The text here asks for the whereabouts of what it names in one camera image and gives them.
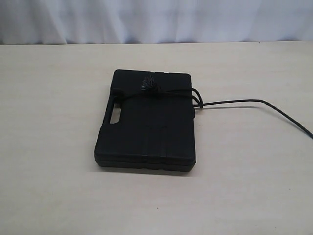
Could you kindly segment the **black plastic carrying case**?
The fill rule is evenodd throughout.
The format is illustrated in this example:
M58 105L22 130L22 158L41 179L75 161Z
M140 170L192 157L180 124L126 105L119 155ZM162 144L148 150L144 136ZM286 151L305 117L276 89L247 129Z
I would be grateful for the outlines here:
M189 74L116 70L95 161L188 172L196 162L194 117Z

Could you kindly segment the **white backdrop curtain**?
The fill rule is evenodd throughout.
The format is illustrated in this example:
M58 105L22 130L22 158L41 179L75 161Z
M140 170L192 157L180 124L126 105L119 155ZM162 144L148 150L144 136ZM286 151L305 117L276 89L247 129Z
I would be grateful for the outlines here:
M310 0L3 0L2 44L310 41Z

